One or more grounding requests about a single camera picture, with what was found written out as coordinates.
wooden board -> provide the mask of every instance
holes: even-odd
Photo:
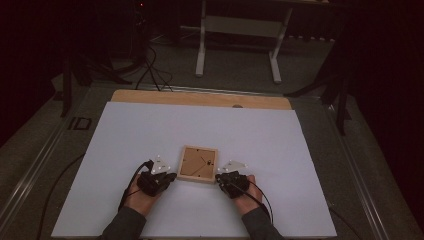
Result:
[[[230,95],[218,93],[154,92],[141,90],[117,90],[112,102],[158,103],[196,105],[211,107],[260,108],[291,110],[290,102],[284,97]]]

metal frame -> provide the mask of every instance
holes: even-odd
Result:
[[[371,193],[365,183],[364,178],[362,177],[361,170],[356,164],[355,157],[352,154],[352,151],[349,147],[349,143],[346,140],[346,137],[342,136],[338,130],[336,121],[334,120],[334,115],[336,115],[336,110],[333,105],[322,105],[325,113],[328,117],[328,120],[331,124],[333,133],[337,136],[340,146],[345,153],[346,159],[349,163],[349,170],[352,173],[353,184],[355,185],[356,192],[358,193],[359,200],[362,203],[364,212],[367,215],[368,221],[370,223],[371,229],[374,233],[374,237],[377,240],[389,240],[389,235],[386,228],[381,220],[380,214],[377,210],[377,207],[374,203],[374,200],[371,196]]]
[[[277,56],[284,39],[284,35],[286,33],[292,11],[293,8],[287,9],[283,22],[208,16],[206,15],[206,0],[203,0],[200,20],[200,46],[199,53],[197,55],[196,76],[203,76],[206,54],[206,31],[230,34],[243,34],[276,38],[277,43],[275,48],[269,52],[269,60],[271,64],[274,83],[280,84],[282,81],[280,70],[278,68]]]
[[[3,239],[8,227],[12,223],[32,187],[46,166],[53,153],[57,143],[60,141],[62,133],[66,130],[66,127],[71,122],[72,116],[78,110],[78,107],[82,103],[86,96],[88,89],[82,89],[81,94],[75,98],[75,104],[70,108],[69,114],[63,118],[52,131],[46,143],[40,149],[34,162],[31,164],[26,173],[21,177],[12,194],[6,201],[0,212],[0,239]]]

white tabletop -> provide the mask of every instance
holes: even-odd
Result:
[[[98,236],[115,216],[137,167],[160,155],[173,171],[184,145],[219,150],[249,165],[286,237],[336,236],[293,110],[166,104],[107,104],[53,237]],[[246,237],[240,216],[217,185],[176,180],[148,216],[143,237]]]

black sleeve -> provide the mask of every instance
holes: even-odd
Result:
[[[123,207],[103,230],[97,240],[134,240],[139,239],[146,218],[129,207]]]
[[[284,239],[260,207],[244,214],[241,219],[253,240]]]

cable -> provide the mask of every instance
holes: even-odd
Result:
[[[251,184],[253,184],[253,186],[255,186],[261,193],[262,193],[262,196],[264,196],[264,198],[265,198],[265,200],[266,200],[266,202],[268,203],[268,206],[269,206],[269,211],[271,212],[271,222],[273,223],[274,222],[274,214],[272,213],[272,207],[271,207],[271,203],[269,203],[269,200],[268,200],[268,198],[266,197],[266,195],[265,195],[265,193],[262,191],[262,189],[260,189],[259,187],[258,187],[258,185],[256,185],[255,183],[253,183],[253,182],[251,182],[251,181],[249,181]]]
[[[252,196],[250,193],[248,193],[248,192],[246,192],[246,191],[244,191],[243,189],[241,189],[239,186],[237,186],[236,184],[234,184],[233,182],[230,182],[230,184],[233,186],[233,187],[235,187],[235,188],[237,188],[238,190],[240,190],[242,193],[244,193],[244,195],[246,195],[246,196],[248,196],[249,198],[251,198],[253,201],[255,201],[260,207],[261,206],[263,206],[263,203],[261,202],[261,201],[259,201],[258,199],[256,199],[254,196]],[[268,206],[269,206],[269,209],[270,209],[270,212],[271,212],[271,215],[269,216],[270,218],[271,218],[271,224],[272,225],[274,225],[274,215],[273,215],[273,213],[272,213],[272,208],[271,208],[271,204],[269,203],[269,201],[268,201],[268,198],[265,196],[265,194],[263,193],[263,191],[256,185],[256,184],[254,184],[253,183],[253,185],[257,188],[257,189],[259,189],[259,191],[262,193],[262,195],[265,197],[265,199],[266,199],[266,201],[268,202]]]
[[[152,50],[152,51],[153,51],[153,54],[154,54],[154,55],[153,55],[152,63],[151,63],[151,65],[150,65],[150,66],[152,66],[152,65],[153,65],[153,63],[156,61],[156,51],[155,51],[155,50],[153,50],[153,48],[151,48],[150,46],[149,46],[149,49],[150,49],[150,50]],[[147,74],[150,70],[151,70],[151,69],[150,69],[150,67],[149,67],[149,65],[148,65],[147,70],[143,73],[143,75],[141,75],[140,79],[138,80],[137,84],[135,85],[135,90],[137,90],[137,89],[138,89],[138,86],[140,85],[141,81],[143,81],[143,78],[146,76],[146,74]]]
[[[160,91],[159,85],[158,85],[158,83],[156,82],[156,79],[155,79],[155,77],[154,77],[154,75],[153,75],[153,72],[152,72],[152,66],[153,66],[153,64],[151,64],[151,63],[149,62],[149,60],[147,60],[147,61],[146,61],[146,64],[147,64],[147,66],[149,67],[148,69],[149,69],[150,77],[152,78],[152,81],[153,81],[153,83],[155,84],[156,89],[157,89],[158,91]]]
[[[330,212],[334,213],[334,215],[336,215],[338,218],[340,218],[340,220],[342,220],[342,222],[344,222],[344,224],[346,224],[346,226],[348,226],[350,228],[350,230],[352,230],[352,232],[358,237],[358,239],[362,240],[361,236],[359,235],[359,233],[355,230],[355,228],[352,227],[352,225],[349,224],[349,222],[340,214],[338,214],[333,208],[329,207],[328,208],[330,210]]]
[[[44,217],[46,215],[46,211],[47,211],[47,206],[49,205],[50,202],[50,197],[53,193],[53,190],[55,189],[57,183],[59,182],[60,178],[63,176],[63,174],[72,166],[74,165],[76,162],[78,162],[78,160],[80,160],[82,157],[84,157],[85,153],[80,155],[79,157],[77,157],[76,159],[74,159],[71,163],[68,164],[68,166],[66,166],[65,169],[63,169],[63,171],[60,173],[60,175],[56,178],[55,182],[53,183],[52,188],[49,191],[49,194],[47,196],[47,200],[44,203],[44,207],[43,207],[43,213],[41,214],[41,220],[40,220],[40,224],[38,226],[38,233],[37,233],[37,240],[40,239],[41,237],[41,231],[43,230],[43,223],[44,223]]]
[[[132,192],[130,194],[127,194],[128,191],[131,188],[131,184],[134,182],[134,179],[137,177],[138,172],[140,172],[140,170],[143,167],[145,167],[145,166],[146,166],[146,163],[141,164],[140,167],[138,167],[137,170],[134,172],[134,175],[132,176],[131,181],[128,183],[128,186],[127,186],[127,188],[124,191],[124,194],[122,194],[121,202],[119,203],[119,206],[118,206],[118,211],[122,208],[122,206],[124,205],[125,199],[127,199],[128,196],[130,196],[130,195],[132,195],[132,194],[134,194],[134,193],[136,193],[136,192],[138,192],[138,191],[141,190],[140,189],[138,191],[135,191],[135,192]]]
[[[162,82],[163,82],[163,85],[162,85],[162,87],[160,88],[160,90],[162,91],[165,87],[168,87],[168,88],[169,88],[169,90],[171,90],[171,92],[173,92],[174,90],[173,90],[173,89],[172,89],[172,87],[169,85],[169,82],[171,82],[171,81],[172,81],[172,79],[173,79],[172,73],[167,72],[167,71],[163,71],[163,70],[160,70],[160,69],[157,69],[157,68],[155,68],[154,66],[152,66],[152,69],[156,71],[156,74],[159,76],[159,78],[160,78],[160,79],[162,80]],[[164,78],[160,75],[160,73],[159,73],[159,72],[162,72],[162,73],[168,74],[168,75],[169,75],[169,79],[168,79],[168,80],[165,80],[165,79],[164,79]]]

